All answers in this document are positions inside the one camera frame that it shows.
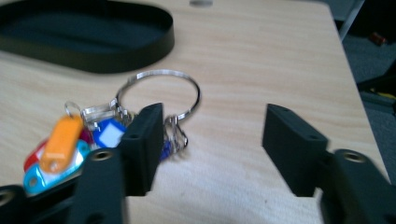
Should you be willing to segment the white frame desk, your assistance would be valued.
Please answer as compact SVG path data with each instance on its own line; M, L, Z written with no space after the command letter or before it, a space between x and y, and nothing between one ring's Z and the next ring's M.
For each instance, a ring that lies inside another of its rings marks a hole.
M344 20L340 30L339 30L339 37L340 40L343 41L347 36L347 33L352 26L354 20L358 16L361 7L363 6L365 0L353 0L353 4L346 15L346 19Z

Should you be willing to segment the red key tag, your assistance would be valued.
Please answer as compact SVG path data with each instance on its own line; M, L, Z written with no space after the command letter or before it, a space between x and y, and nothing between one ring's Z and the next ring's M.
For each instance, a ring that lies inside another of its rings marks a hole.
M33 164L35 164L36 162L39 162L46 144L47 144L46 140L41 141L37 145L37 147L26 157L24 164L23 164L24 172L27 172Z

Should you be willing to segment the orange key tag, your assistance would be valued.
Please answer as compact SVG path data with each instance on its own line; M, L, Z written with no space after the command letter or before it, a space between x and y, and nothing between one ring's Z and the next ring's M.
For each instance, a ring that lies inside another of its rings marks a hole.
M75 148L83 130L80 116L65 115L52 129L44 152L39 160L39 167L46 173L58 174L70 164Z

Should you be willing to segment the black key rack with tray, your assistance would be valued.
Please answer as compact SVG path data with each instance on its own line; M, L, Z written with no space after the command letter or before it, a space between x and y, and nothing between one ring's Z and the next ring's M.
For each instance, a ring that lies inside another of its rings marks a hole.
M165 9L115 0L19 0L0 6L0 50L96 74L158 62L175 45Z

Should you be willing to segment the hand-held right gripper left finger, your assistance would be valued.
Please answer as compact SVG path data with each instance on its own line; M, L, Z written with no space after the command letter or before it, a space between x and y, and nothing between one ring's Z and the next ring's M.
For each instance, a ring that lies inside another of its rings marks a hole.
M151 191L163 149L163 105L144 107L120 140L127 196Z

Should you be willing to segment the clear key tag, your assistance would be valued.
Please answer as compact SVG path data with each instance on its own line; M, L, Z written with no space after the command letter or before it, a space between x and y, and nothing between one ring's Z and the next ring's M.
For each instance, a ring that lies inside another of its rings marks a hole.
M94 130L97 123L104 119L111 119L115 116L116 111L110 105L96 105L81 110L80 115L84 121L84 125Z

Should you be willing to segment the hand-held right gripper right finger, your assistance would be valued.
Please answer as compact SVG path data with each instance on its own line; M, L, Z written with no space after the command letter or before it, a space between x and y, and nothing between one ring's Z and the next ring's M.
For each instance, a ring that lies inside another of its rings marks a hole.
M292 110L268 104L262 146L297 197L312 197L328 139Z

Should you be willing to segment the light blue key tag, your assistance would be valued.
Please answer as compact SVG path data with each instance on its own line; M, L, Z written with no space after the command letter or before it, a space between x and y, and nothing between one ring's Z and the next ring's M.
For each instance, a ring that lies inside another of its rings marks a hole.
M24 172L23 187L28 194L44 192L71 178L80 169L85 158L91 152L90 146L83 140L78 140L76 152L71 163L59 174L44 172L39 167L39 162L33 164L27 172Z

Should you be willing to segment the small red object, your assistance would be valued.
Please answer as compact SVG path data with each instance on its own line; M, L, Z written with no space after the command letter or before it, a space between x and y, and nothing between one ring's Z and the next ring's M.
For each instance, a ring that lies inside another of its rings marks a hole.
M377 32L370 34L369 39L378 46L383 46L387 43L387 39Z

